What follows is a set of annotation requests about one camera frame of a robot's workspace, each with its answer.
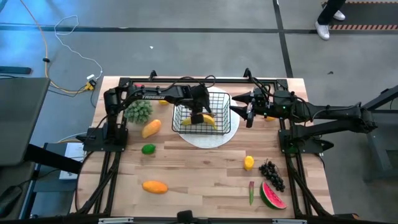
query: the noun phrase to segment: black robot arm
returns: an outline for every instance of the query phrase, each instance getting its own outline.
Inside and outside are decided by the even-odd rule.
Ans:
[[[123,151],[127,143],[126,120],[118,123],[118,115],[136,100],[165,100],[192,111],[192,123],[202,123],[203,109],[211,113],[209,92],[204,83],[196,86],[171,84],[167,88],[146,87],[128,82],[104,92],[106,117],[102,128],[89,128],[87,136],[79,138],[85,151]]]
[[[353,106],[316,106],[297,97],[294,92],[277,90],[273,94],[265,89],[255,88],[253,92],[232,97],[233,100],[247,104],[245,107],[230,106],[243,119],[247,120],[246,127],[252,126],[255,115],[271,116],[279,119],[289,119],[293,123],[305,123],[314,119],[330,119],[327,123],[304,126],[296,124],[289,130],[283,131],[284,148],[302,146],[305,141],[322,134],[336,133],[340,131],[352,131],[356,133],[369,133],[377,128],[373,121],[372,113],[361,107],[361,103]],[[326,150],[333,145],[330,142]]]

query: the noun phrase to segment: green chili pepper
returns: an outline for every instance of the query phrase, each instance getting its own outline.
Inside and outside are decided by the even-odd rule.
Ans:
[[[254,200],[254,181],[250,181],[249,183],[249,202],[250,205],[253,203]]]

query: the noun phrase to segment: yellow fruit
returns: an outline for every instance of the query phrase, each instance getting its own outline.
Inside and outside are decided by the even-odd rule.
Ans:
[[[266,118],[266,121],[273,121],[273,120],[275,120],[276,118],[273,118],[273,117],[270,117],[270,116],[267,116],[267,118]]]
[[[205,120],[206,124],[210,124],[212,125],[212,127],[217,130],[216,124],[214,122],[214,118],[212,118],[211,116],[208,116],[207,114],[203,114],[203,119]]]
[[[168,190],[167,185],[155,180],[145,181],[142,183],[142,188],[154,194],[164,194]]]
[[[244,164],[243,164],[243,168],[247,171],[253,169],[254,166],[254,159],[252,156],[246,156],[244,158]]]
[[[213,119],[211,116],[208,116],[207,114],[202,114],[202,116],[203,116],[203,121],[204,121],[206,124],[212,125],[212,127],[213,127],[215,130],[217,130],[215,121],[214,121],[214,119]],[[184,125],[184,126],[186,126],[186,125],[191,125],[191,124],[192,124],[192,122],[191,122],[191,117],[185,118],[185,119],[181,122],[181,124]]]
[[[181,124],[184,125],[184,126],[186,126],[186,125],[191,125],[191,124],[192,124],[192,123],[191,123],[191,117],[185,118],[185,119],[181,122]]]
[[[142,129],[142,137],[148,138],[149,136],[156,134],[160,130],[161,126],[162,123],[158,119],[151,121]]]
[[[165,100],[159,100],[159,103],[161,105],[167,105],[169,102],[165,101]]]

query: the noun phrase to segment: watermelon slice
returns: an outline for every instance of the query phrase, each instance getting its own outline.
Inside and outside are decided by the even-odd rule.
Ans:
[[[285,209],[286,204],[272,191],[272,189],[263,182],[260,186],[260,196],[262,201],[270,208]]]

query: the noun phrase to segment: yellow cable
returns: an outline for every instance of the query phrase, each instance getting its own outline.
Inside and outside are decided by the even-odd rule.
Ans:
[[[65,143],[65,142],[80,142],[81,143],[81,141],[76,140],[76,139],[63,140],[63,141],[59,141],[57,143]]]
[[[31,11],[29,10],[29,8],[25,5],[24,1],[23,1],[23,0],[20,0],[20,2],[22,3],[22,5],[24,5],[25,9],[26,9],[27,12],[30,14],[30,16],[32,17],[32,19],[35,21],[37,28],[39,28],[39,31],[40,31],[40,33],[42,34],[42,38],[43,38],[44,46],[45,46],[45,58],[48,58],[47,40],[45,39],[43,30],[42,30],[41,26],[39,25],[39,23],[37,22],[36,18],[33,16],[33,14],[31,13]],[[49,75],[47,74],[47,69],[48,69],[47,62],[44,62],[44,75],[45,75],[46,78],[50,78]],[[59,89],[59,90],[65,92],[65,93],[79,94],[79,93],[83,93],[83,92],[86,91],[86,89],[81,90],[81,91],[69,91],[69,90],[65,90],[65,89],[63,89],[63,88],[57,86],[57,84],[55,84],[51,79],[50,79],[50,83],[51,83],[55,88],[57,88],[57,89]]]

